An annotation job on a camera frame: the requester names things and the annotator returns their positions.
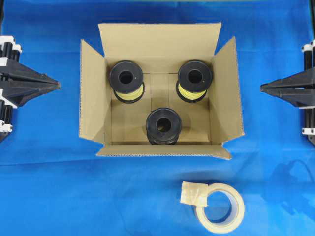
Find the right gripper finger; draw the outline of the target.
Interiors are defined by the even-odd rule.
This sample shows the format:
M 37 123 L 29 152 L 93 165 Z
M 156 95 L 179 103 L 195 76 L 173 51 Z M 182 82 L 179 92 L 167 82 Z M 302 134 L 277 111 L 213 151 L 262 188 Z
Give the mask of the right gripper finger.
M 260 88 L 261 92 L 280 98 L 294 107 L 313 107 L 315 90 L 312 88 Z
M 277 88 L 306 88 L 315 87 L 315 68 L 304 70 L 283 79 L 274 80 L 272 82 L 262 84 L 261 89 L 277 89 Z

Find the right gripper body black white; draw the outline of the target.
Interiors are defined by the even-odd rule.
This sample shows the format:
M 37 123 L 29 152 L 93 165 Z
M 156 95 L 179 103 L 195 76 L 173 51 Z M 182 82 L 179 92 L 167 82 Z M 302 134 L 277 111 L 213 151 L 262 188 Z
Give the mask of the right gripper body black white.
M 304 70 L 310 69 L 313 66 L 313 42 L 310 44 L 305 44 L 302 47 L 302 52 L 304 55 Z M 305 127 L 306 128 L 314 128 L 314 120 L 315 120 L 315 110 L 314 109 L 305 109 L 304 110 L 305 117 Z

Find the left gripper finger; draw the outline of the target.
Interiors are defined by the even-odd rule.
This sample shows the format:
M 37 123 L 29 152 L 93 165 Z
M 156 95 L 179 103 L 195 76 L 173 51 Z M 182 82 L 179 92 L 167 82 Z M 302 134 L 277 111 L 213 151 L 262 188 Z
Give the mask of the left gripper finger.
M 12 59 L 0 59 L 0 74 L 5 77 L 20 81 L 41 82 L 60 86 L 60 83 L 46 74 L 34 71 L 33 69 Z
M 6 87 L 0 89 L 0 99 L 5 102 L 5 105 L 10 105 L 13 108 L 24 106 L 28 101 L 48 94 L 52 91 L 60 89 L 59 87 L 42 87 L 42 88 L 19 88 Z

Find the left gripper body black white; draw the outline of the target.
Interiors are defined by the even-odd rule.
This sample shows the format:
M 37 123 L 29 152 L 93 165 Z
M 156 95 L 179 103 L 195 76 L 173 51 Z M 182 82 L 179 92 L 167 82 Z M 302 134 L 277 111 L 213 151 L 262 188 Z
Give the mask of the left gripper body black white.
M 6 66 L 7 60 L 19 62 L 22 47 L 16 44 L 13 36 L 0 37 L 0 65 Z M 5 140 L 13 130 L 12 114 L 17 106 L 3 96 L 4 88 L 0 88 L 0 141 Z

